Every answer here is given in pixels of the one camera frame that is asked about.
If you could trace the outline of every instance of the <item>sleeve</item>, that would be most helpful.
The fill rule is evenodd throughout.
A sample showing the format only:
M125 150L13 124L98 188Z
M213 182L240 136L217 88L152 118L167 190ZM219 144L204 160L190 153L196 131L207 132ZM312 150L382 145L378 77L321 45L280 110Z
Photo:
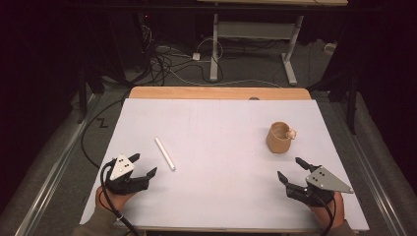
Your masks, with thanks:
M355 236L355 232L350 228L349 223L344 220L344 223L332 228L328 233L328 236Z
M72 236L110 236L113 224L116 222L116 215L113 212L96 207L89 221L76 227Z

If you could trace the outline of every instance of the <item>white sheet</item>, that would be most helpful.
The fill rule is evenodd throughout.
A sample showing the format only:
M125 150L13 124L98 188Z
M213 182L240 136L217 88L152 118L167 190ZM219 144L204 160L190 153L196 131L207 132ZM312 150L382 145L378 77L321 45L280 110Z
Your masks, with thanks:
M297 131L287 153L271 153L269 126ZM176 166L172 171L154 138ZM135 226L186 229L304 231L319 226L303 204L288 199L276 171L307 186L299 156L323 165L351 186L315 100L127 99L103 163L119 153L140 153L132 177L158 167L149 189L123 211ZM98 176L81 223L94 209ZM346 219L368 230L356 196L343 194Z

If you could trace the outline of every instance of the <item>wooden board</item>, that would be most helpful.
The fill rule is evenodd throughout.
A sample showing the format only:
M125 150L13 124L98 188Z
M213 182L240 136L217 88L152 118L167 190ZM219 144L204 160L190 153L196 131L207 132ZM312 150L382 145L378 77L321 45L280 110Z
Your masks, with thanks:
M310 100L304 88L135 87L130 98Z

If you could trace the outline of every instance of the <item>dark background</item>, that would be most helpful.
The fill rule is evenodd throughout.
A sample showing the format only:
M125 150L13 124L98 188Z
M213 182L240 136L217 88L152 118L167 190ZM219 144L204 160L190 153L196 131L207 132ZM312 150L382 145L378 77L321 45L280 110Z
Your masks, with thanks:
M176 4L194 2L175 1ZM416 191L413 157L417 151L414 145L417 140L414 59L417 29L414 27L416 9L411 4L414 3L405 0L350 1L350 6L385 7L380 14L355 15L349 20L332 14L308 16L299 40L309 43L320 38L339 42L324 80L346 67L358 72L359 91L370 114ZM212 15L149 15L152 31L181 41L189 48L212 31ZM257 18L278 22L288 19ZM71 112L70 99L77 91L81 66L92 63L102 69L100 73L124 79L123 69L134 67L143 58L139 56L141 37L132 14L93 14L87 21L83 13L62 9L52 0L3 1L0 30L0 166L5 175L1 178L2 211L42 146ZM89 83L97 90L98 75L97 72L88 74ZM349 78L336 81L323 89L345 94L348 82Z

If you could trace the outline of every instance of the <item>table leg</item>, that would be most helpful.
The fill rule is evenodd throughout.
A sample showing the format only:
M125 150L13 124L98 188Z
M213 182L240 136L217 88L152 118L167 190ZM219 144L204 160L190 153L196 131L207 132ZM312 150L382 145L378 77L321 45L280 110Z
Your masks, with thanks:
M209 69L209 79L213 82L217 81L217 38L218 38L218 14L214 14L214 21L212 24L212 54L211 54L211 63Z
M285 72L288 78L288 82L292 85L292 86L296 86L297 85L297 80L295 78L295 74L294 74L294 70L292 69L291 66L291 55L292 52L294 50L295 47L295 43L297 42L297 37L298 37L298 33L300 32L300 28L301 28L301 24L303 23L303 18L304 16L299 16L297 18L297 23L294 26L294 29L291 33L291 38L289 41L289 48L287 53L282 53L281 57L282 57L282 63L284 64L284 68L285 68Z

